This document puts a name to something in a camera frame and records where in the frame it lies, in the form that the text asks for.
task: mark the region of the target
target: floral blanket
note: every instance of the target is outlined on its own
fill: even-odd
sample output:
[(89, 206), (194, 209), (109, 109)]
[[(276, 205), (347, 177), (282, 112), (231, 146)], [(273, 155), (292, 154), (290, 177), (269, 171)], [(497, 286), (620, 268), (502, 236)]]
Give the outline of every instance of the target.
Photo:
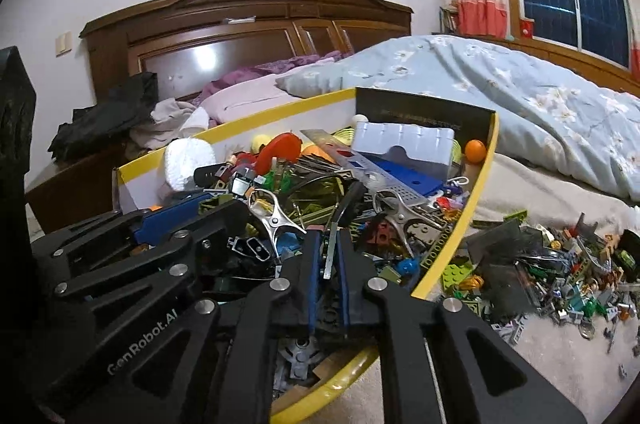
[(523, 52), (454, 36), (392, 39), (279, 86), (311, 97), (370, 86), (498, 112), (498, 152), (640, 200), (640, 99)]

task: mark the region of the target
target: beige blanket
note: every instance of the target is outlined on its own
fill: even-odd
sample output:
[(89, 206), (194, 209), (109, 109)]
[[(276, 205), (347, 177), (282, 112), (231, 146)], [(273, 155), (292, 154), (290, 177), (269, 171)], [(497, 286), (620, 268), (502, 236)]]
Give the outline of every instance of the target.
[[(555, 227), (573, 225), (583, 211), (585, 222), (598, 222), (599, 234), (620, 230), (630, 213), (630, 208), (619, 199), (496, 155), (475, 217), (499, 220), (504, 214), (520, 209), (529, 211), (529, 223)], [(532, 317), (516, 346), (533, 367), (584, 413), (590, 424), (600, 424), (606, 418), (640, 372), (640, 357), (635, 359), (631, 353), (636, 344), (638, 320), (618, 324), (609, 355), (602, 335), (604, 327), (604, 320), (598, 318), (596, 338), (587, 341), (574, 325), (560, 328), (549, 320)], [(628, 373), (625, 380), (618, 377), (619, 364)], [(342, 397), (305, 422), (383, 423), (380, 362), (369, 368)]]

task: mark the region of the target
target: headboard panel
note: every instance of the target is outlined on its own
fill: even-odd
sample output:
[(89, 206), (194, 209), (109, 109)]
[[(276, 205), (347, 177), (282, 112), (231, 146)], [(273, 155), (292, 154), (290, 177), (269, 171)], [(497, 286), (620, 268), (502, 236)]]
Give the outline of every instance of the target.
[[(80, 37), (98, 100), (143, 69), (158, 72), (164, 99), (192, 94), (238, 67), (408, 35), (411, 14), (385, 0), (153, 0), (89, 22)], [(255, 22), (228, 24), (250, 17)], [(198, 46), (207, 48), (200, 65)]]

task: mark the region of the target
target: transparent ruler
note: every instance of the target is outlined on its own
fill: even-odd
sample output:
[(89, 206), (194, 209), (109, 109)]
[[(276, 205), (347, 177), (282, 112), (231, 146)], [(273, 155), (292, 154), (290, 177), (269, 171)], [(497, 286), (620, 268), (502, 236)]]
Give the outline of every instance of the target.
[(340, 166), (351, 170), (353, 176), (368, 189), (396, 192), (409, 207), (418, 206), (427, 201), (421, 194), (402, 184), (401, 181), (384, 171), (380, 166), (375, 165), (324, 130), (302, 130), (302, 134), (330, 155)]

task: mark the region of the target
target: cardboard box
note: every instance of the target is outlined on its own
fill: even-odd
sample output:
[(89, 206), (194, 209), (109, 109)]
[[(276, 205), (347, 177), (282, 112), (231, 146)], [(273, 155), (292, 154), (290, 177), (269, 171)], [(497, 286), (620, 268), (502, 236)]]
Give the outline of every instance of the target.
[[(453, 128), (462, 148), (471, 139), (483, 141), (487, 156), (482, 165), (468, 166), (471, 196), (446, 245), (427, 274), (414, 289), (413, 296), (425, 298), (436, 285), (444, 267), (455, 254), (471, 222), (494, 158), (498, 139), (498, 116), (491, 110), (436, 97), (418, 96), (375, 88), (351, 88), (324, 96), (303, 99), (239, 119), (197, 135), (209, 142), (223, 161), (230, 153), (249, 150), (255, 135), (278, 135), (292, 131), (306, 140), (300, 130), (321, 129), (329, 133), (351, 123), (354, 114), (364, 114), (371, 122), (403, 122), (421, 126)], [(162, 183), (164, 150), (149, 153), (117, 170), (120, 205), (123, 212), (151, 207), (160, 202), (157, 190)], [(322, 363), (321, 380), (308, 393), (290, 397), (290, 406), (277, 404), (272, 424), (293, 424), (309, 417), (337, 398), (376, 360), (377, 351), (369, 347), (348, 360)]]

